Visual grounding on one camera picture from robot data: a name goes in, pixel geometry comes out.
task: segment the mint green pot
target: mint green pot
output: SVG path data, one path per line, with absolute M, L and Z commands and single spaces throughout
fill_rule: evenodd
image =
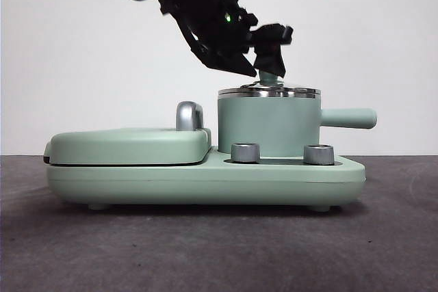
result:
M 219 151 L 257 143 L 261 156 L 299 157 L 320 143 L 320 126 L 371 129 L 373 109 L 323 109 L 320 91 L 285 87 L 279 81 L 222 90 L 218 99 Z

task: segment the metal handle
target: metal handle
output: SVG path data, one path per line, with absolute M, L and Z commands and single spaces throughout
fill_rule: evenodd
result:
M 203 127 L 202 106 L 195 102 L 180 102 L 177 107 L 177 131 L 195 131 Z

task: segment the robotic arm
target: robotic arm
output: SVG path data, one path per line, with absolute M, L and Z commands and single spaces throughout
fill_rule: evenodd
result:
M 209 68 L 256 76 L 255 68 L 284 77 L 281 45 L 290 44 L 293 29 L 280 24 L 258 23 L 239 0 L 158 0 L 162 14 L 176 20 L 192 52 Z M 254 65 L 245 57 L 253 47 Z

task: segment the silver knob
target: silver knob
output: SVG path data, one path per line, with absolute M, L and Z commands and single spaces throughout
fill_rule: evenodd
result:
M 237 143 L 231 145 L 231 160 L 237 163 L 258 163 L 260 146 L 253 143 Z
M 313 165 L 335 164 L 333 146 L 330 145 L 308 145 L 304 146 L 303 161 Z
M 195 102 L 180 102 L 177 107 L 177 131 L 195 131 L 204 127 L 203 108 Z

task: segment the white wall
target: white wall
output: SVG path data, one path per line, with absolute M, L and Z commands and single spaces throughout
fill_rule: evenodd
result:
M 438 154 L 438 0 L 242 0 L 294 29 L 286 82 L 324 107 L 373 107 L 370 131 L 323 128 L 345 155 Z M 1 0 L 1 151 L 42 154 L 52 135 L 171 127 L 193 100 L 217 134 L 217 91 L 251 79 L 208 70 L 156 1 Z

